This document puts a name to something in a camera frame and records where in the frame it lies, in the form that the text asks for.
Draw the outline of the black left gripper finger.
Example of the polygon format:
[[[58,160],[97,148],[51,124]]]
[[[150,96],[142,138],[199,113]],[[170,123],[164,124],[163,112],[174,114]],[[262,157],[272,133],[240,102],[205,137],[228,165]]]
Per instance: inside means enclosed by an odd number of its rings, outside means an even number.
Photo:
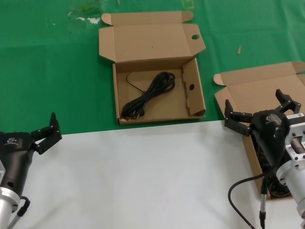
[[[56,143],[62,140],[60,126],[56,118],[56,114],[52,112],[49,126],[31,132],[31,137],[34,141],[31,147],[40,155],[53,147]]]

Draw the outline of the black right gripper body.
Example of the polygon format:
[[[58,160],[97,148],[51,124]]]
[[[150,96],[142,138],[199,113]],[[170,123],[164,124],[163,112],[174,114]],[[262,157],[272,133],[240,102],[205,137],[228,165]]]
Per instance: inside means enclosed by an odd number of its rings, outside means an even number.
[[[286,115],[277,110],[264,110],[253,114],[250,122],[252,135],[257,144],[262,149],[270,165],[276,163],[281,158],[277,167],[289,160],[288,156],[283,156],[285,143],[285,127],[281,126]]]

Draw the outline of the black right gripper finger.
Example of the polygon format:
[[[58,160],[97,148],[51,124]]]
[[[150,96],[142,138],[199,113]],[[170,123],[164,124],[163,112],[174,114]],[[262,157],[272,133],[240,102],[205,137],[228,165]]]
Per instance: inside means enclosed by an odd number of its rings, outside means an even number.
[[[252,130],[245,123],[250,124],[253,115],[250,113],[235,112],[228,99],[225,101],[224,126],[244,136],[250,136]]]
[[[281,113],[285,113],[288,110],[293,111],[293,114],[298,114],[301,108],[299,102],[294,101],[289,95],[283,94],[280,89],[277,89],[275,96],[279,101],[280,105],[275,109]]]

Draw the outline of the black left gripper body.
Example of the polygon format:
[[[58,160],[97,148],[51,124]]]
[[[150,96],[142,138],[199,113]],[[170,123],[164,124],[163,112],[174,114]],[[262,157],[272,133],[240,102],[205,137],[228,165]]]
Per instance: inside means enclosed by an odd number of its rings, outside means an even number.
[[[0,134],[0,160],[5,168],[1,187],[16,194],[23,192],[28,170],[32,163],[34,143],[30,133],[13,132]]]

